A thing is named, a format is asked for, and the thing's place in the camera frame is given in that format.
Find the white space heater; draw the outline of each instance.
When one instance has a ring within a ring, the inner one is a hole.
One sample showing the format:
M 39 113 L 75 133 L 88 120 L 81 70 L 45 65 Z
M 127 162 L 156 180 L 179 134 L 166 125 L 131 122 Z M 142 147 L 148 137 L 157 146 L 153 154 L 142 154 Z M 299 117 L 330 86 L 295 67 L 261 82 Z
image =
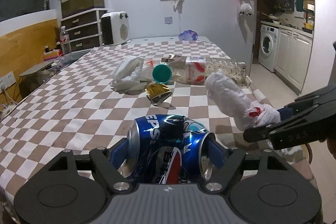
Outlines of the white space heater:
M 126 12 L 106 13 L 101 17 L 104 44 L 116 46 L 129 40 L 129 24 Z

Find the gray ribbed panel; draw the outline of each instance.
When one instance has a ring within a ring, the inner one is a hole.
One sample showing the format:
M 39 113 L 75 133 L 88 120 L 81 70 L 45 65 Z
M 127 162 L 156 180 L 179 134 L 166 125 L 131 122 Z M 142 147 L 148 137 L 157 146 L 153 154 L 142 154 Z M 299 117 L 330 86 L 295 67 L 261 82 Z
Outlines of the gray ribbed panel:
M 246 224 L 224 198 L 207 195 L 197 185 L 142 184 L 130 195 L 112 199 L 92 224 Z

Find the bottle label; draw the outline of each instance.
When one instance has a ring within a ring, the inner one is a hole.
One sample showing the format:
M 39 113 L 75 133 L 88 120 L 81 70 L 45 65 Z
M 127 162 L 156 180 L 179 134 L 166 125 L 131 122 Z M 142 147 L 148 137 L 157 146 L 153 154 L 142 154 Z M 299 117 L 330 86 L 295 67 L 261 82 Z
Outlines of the bottle label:
M 61 36 L 59 39 L 61 40 L 62 43 L 64 43 L 64 42 L 69 41 L 70 37 L 68 34 L 66 34 L 66 35 Z
M 205 80 L 205 58 L 197 56 L 188 56 L 185 61 L 188 73 L 187 81 L 190 82 L 202 82 Z

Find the washing machine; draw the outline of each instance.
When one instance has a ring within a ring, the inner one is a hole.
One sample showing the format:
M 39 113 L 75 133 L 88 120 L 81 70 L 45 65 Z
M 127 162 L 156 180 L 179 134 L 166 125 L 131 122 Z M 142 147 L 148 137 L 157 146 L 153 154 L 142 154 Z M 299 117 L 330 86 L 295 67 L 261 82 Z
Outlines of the washing machine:
M 275 59 L 277 56 L 277 41 L 279 29 L 262 25 L 260 29 L 259 63 L 271 72 L 275 72 Z

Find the person's hand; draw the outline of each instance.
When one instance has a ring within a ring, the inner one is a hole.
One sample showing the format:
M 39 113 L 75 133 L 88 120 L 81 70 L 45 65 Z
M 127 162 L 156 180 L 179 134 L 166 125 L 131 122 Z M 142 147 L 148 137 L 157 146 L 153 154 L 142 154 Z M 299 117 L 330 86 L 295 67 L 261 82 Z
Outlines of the person's hand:
M 330 153 L 332 153 L 332 155 L 336 159 L 336 140 L 327 139 L 327 145 Z

